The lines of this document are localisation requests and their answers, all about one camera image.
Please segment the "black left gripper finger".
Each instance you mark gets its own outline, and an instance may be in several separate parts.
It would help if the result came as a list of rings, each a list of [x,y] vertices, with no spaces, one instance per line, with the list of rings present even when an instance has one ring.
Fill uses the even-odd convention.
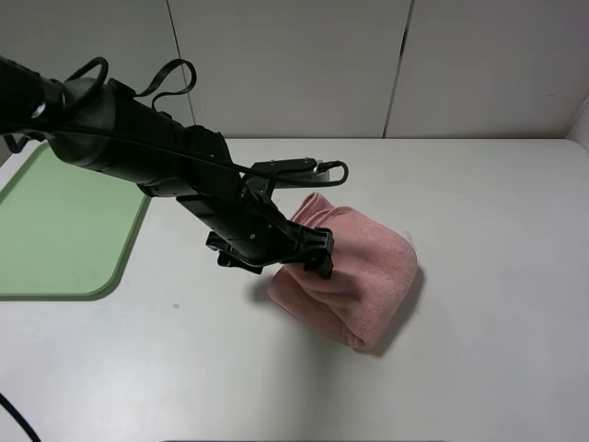
[[[296,225],[294,248],[284,263],[297,264],[306,272],[330,279],[333,271],[334,237],[327,227]]]
[[[205,245],[218,253],[217,264],[221,267],[239,268],[254,274],[262,273],[263,268],[261,266],[251,265],[249,262],[246,262],[245,257],[241,253],[215,232],[209,233]]]

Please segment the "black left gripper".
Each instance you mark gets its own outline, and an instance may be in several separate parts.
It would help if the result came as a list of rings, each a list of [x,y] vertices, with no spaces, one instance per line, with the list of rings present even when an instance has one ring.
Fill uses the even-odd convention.
[[[64,81],[3,59],[1,133],[47,141],[66,164],[176,200],[251,265],[284,263],[292,253],[296,225],[244,176],[289,180],[236,164],[221,134],[143,104],[140,93],[109,77],[102,57]]]

